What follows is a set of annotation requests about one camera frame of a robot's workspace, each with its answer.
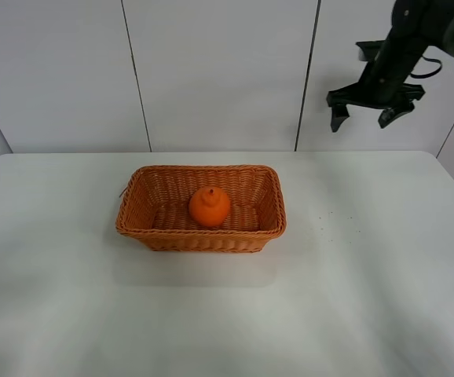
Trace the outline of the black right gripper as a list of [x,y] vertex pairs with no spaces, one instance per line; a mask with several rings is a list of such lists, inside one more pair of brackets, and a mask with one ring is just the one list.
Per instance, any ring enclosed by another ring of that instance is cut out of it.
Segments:
[[337,132],[350,117],[348,104],[384,109],[378,119],[381,128],[413,110],[413,99],[404,84],[426,49],[427,41],[423,38],[388,35],[357,82],[328,93],[331,130]]

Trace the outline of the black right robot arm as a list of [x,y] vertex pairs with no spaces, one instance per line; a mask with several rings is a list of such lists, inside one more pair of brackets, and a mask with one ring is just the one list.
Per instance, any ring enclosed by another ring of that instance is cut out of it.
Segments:
[[454,58],[454,1],[397,1],[387,37],[357,46],[366,62],[361,77],[327,95],[333,132],[349,118],[350,105],[381,110],[381,128],[414,110],[425,91],[406,80],[418,77],[413,69],[427,48],[436,47]]

